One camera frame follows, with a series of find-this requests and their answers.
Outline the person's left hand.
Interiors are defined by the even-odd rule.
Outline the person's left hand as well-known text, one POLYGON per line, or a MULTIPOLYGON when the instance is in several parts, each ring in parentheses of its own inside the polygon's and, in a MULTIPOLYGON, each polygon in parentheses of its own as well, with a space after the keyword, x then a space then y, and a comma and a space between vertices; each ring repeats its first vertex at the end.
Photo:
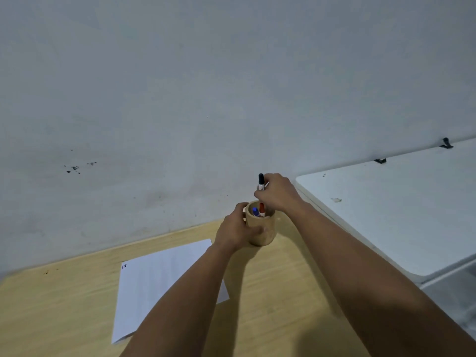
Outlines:
POLYGON ((227 215, 218 228, 212 247, 226 254, 251 246, 250 238, 260 234, 259 227, 248 227, 235 217, 235 209, 227 215))

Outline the person's right hand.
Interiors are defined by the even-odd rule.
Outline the person's right hand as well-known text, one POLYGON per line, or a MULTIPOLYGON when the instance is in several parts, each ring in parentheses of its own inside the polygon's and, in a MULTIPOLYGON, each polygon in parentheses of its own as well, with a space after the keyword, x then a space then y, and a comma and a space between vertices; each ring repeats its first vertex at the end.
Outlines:
POLYGON ((292 218, 312 208, 298 194, 294 185, 279 173, 266 173, 259 175, 263 187, 258 187, 254 196, 272 210, 277 210, 292 218))

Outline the wooden pen holder cup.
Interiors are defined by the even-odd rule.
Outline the wooden pen holder cup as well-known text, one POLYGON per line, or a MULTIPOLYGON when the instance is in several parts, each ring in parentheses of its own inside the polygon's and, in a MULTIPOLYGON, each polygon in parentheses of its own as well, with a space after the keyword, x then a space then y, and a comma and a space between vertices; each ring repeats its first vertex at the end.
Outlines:
POLYGON ((259 227, 261 230, 260 234, 254 235, 252 238, 250 238, 249 243, 253 246, 267 246, 272 243, 277 235, 275 227, 276 215, 274 210, 265 206, 265 217, 253 216, 252 208, 259 207, 259 203, 260 201, 254 200, 247 204, 246 225, 251 228, 259 227))

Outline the person's right forearm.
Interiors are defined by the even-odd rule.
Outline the person's right forearm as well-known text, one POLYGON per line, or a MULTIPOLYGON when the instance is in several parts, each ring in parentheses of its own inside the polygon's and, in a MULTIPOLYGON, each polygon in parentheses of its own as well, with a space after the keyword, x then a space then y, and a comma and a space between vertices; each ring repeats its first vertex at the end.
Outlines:
POLYGON ((476 357, 476 341, 384 258, 309 203, 283 212, 372 357, 476 357))

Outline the person's left forearm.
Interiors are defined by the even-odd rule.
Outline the person's left forearm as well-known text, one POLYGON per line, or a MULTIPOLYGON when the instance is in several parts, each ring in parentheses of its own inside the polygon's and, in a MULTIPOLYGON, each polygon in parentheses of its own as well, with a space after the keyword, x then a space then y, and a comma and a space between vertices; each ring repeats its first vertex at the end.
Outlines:
POLYGON ((119 357, 201 357, 238 245, 216 242, 158 300, 119 357))

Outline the white paper sheet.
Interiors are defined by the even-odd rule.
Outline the white paper sheet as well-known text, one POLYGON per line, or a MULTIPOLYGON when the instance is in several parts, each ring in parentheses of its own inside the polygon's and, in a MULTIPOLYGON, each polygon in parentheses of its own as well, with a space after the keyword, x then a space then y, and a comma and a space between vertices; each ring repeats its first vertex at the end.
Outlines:
POLYGON ((205 239, 122 262, 111 343, 133 334, 157 301, 211 245, 205 239))

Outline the white folding table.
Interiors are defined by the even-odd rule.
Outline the white folding table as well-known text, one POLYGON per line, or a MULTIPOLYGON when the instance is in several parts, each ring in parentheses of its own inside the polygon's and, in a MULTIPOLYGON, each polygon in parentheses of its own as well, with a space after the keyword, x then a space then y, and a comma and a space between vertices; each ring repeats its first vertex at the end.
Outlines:
POLYGON ((331 220, 416 284, 476 260, 476 138, 296 178, 331 220))

